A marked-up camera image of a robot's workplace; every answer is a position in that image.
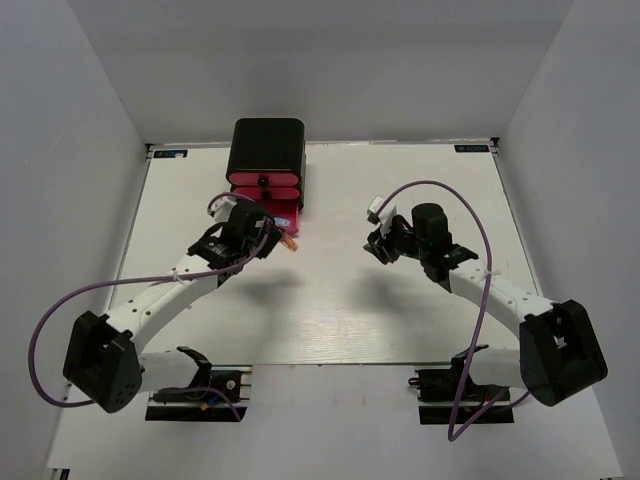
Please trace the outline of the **orange correction tape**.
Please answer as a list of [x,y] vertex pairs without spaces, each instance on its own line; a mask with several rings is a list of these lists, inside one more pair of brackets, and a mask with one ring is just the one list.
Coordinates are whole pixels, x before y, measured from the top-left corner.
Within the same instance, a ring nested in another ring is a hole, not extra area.
[[280,243],[291,252],[298,251],[298,244],[292,237],[288,235],[283,235],[280,239]]

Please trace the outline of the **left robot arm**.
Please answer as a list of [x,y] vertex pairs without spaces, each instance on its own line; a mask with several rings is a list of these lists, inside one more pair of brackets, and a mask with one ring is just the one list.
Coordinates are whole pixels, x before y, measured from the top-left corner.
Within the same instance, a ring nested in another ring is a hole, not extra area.
[[139,295],[102,315],[86,312],[74,322],[64,377],[107,413],[146,392],[179,400],[222,398],[203,354],[185,346],[163,352],[146,347],[184,310],[286,239],[262,205],[237,201],[187,248],[168,276],[147,281]]

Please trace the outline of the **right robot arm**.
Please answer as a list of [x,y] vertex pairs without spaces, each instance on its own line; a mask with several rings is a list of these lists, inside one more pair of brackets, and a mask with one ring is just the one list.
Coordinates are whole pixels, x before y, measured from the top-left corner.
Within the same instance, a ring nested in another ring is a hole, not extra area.
[[471,360],[464,353],[454,356],[451,384],[459,396],[472,399],[486,387],[515,387],[554,406],[607,377],[586,309],[574,300],[549,300],[490,272],[476,253],[453,241],[439,205],[420,204],[405,219],[377,196],[367,219],[376,228],[365,251],[384,265],[401,257],[418,261],[432,282],[484,307],[517,339],[515,349],[479,345]]

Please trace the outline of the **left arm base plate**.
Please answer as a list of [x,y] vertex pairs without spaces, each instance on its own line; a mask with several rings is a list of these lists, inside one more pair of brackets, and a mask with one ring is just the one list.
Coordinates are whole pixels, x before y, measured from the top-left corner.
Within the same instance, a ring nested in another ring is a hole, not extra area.
[[191,392],[153,392],[145,420],[180,423],[236,423],[246,415],[253,369],[213,366],[202,386]]

